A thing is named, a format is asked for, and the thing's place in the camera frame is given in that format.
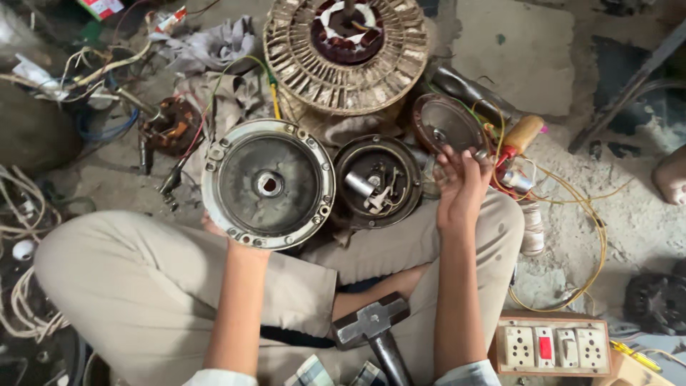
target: hammer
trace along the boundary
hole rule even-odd
[[[410,373],[389,331],[391,326],[400,323],[408,316],[410,316],[410,308],[407,302],[400,297],[399,293],[393,292],[334,321],[331,329],[336,346],[340,350],[352,348],[357,342],[367,339],[390,384],[412,386]]]

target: bearing hole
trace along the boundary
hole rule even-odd
[[[274,179],[268,179],[267,182],[262,186],[267,192],[273,192],[276,189],[276,181]]]

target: white ball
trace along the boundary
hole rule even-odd
[[[33,240],[22,240],[12,248],[12,256],[20,261],[26,261],[34,257],[38,245]]]

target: blue wire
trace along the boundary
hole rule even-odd
[[[79,117],[79,124],[77,125],[78,131],[81,135],[81,138],[85,139],[86,141],[106,141],[107,139],[116,137],[117,135],[124,132],[126,129],[130,128],[138,119],[138,114],[138,109],[133,109],[133,112],[131,113],[131,118],[129,118],[129,120],[125,124],[106,128],[100,133],[89,133],[88,131],[86,131],[84,125],[81,125],[83,118],[81,116]]]

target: metal plate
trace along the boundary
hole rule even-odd
[[[285,249],[312,236],[331,213],[331,160],[315,138],[289,122],[246,122],[208,151],[202,200],[230,237]]]
[[[264,28],[265,57],[279,86],[315,109],[363,115],[390,106],[419,79],[429,57],[424,14],[414,0],[370,0],[383,20],[383,46],[359,65],[326,59],[312,43],[322,0],[276,0]]]
[[[371,214],[364,208],[365,198],[347,186],[345,176],[354,171],[365,179],[379,163],[387,168],[397,167],[403,176],[398,177],[397,185],[407,190],[405,198],[396,207],[379,214]],[[383,135],[365,135],[343,146],[334,159],[339,205],[343,218],[351,219],[354,229],[383,228],[393,225],[407,217],[416,207],[421,197],[421,171],[412,153],[402,142]]]
[[[449,144],[456,151],[486,145],[479,122],[459,102],[441,94],[425,94],[412,107],[412,128],[419,141],[432,153],[440,154]]]

